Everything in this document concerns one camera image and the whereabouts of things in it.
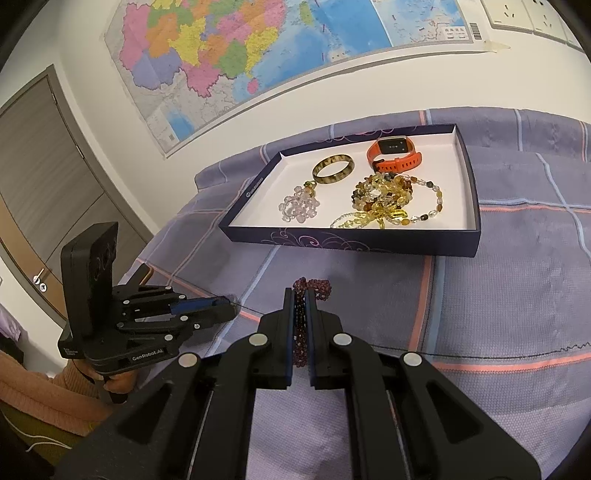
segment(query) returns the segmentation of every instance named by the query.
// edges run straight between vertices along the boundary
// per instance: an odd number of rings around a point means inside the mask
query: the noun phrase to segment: map
[[[332,63],[471,43],[456,0],[123,1],[111,58],[163,152],[234,107]]]

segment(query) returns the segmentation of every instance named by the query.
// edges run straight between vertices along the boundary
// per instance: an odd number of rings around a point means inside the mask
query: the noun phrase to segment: white switch plate
[[[482,0],[493,28],[533,32],[534,26],[521,0]]]
[[[566,41],[569,43],[569,45],[578,48],[579,50],[583,50],[583,47],[581,47],[581,44],[577,40],[577,37],[574,36],[574,33],[571,31],[569,26],[566,23],[564,23],[564,20],[562,20],[562,18],[560,19],[560,21],[562,22],[562,28],[564,29]]]
[[[566,43],[560,16],[548,0],[523,0],[523,3],[534,25],[535,34]]]

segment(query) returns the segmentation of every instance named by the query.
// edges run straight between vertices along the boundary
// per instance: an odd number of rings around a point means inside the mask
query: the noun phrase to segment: watch screen
[[[382,155],[409,153],[406,138],[389,138],[385,140],[378,140],[378,146]]]

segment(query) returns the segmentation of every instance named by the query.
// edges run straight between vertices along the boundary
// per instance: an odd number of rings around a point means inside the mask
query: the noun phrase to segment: white cable
[[[32,439],[45,439],[45,440],[51,440],[52,443],[55,444],[59,444],[59,446],[64,447],[64,448],[68,448],[71,449],[72,447],[66,445],[65,443],[60,442],[59,440],[56,439],[52,439],[50,437],[45,437],[43,435],[29,435],[28,433],[23,432],[22,430],[19,430],[18,427],[12,423],[10,420],[8,420],[8,418],[6,417],[6,415],[4,414],[4,412],[2,412],[2,416],[4,417],[4,419],[8,422],[8,424],[15,429],[18,433],[20,433],[21,435],[24,435],[25,437],[29,437]]]
[[[68,447],[67,445],[64,445],[63,443],[36,442],[36,443],[33,443],[27,450],[25,450],[25,452],[29,453],[31,451],[31,449],[37,445],[54,445],[56,447],[63,447],[63,448],[67,448],[68,450],[72,450],[72,447]]]

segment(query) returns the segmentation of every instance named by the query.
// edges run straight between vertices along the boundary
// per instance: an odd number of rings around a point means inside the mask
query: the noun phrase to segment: smartwatch
[[[397,155],[392,160],[381,158],[380,155]],[[423,155],[414,149],[413,141],[406,136],[378,138],[368,150],[368,162],[376,173],[402,173],[418,167]]]

